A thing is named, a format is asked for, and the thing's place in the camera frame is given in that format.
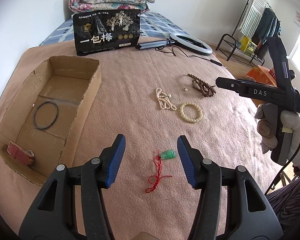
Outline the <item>right white gloved hand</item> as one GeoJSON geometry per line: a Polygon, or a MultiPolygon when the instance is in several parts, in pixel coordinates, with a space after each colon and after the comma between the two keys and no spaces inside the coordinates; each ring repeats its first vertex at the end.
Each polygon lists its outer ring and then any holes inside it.
{"type": "MultiPolygon", "coordinates": [[[[269,122],[267,122],[264,116],[262,105],[258,106],[255,118],[258,119],[257,132],[262,137],[262,153],[265,154],[277,146],[277,139],[275,137],[275,132],[272,131],[269,122]]],[[[293,131],[292,141],[287,155],[287,158],[290,159],[300,143],[300,115],[290,111],[283,111],[281,113],[281,121],[285,128],[292,129],[293,131]]],[[[300,170],[300,149],[292,160],[292,163],[294,167],[297,167],[300,170]]]]}

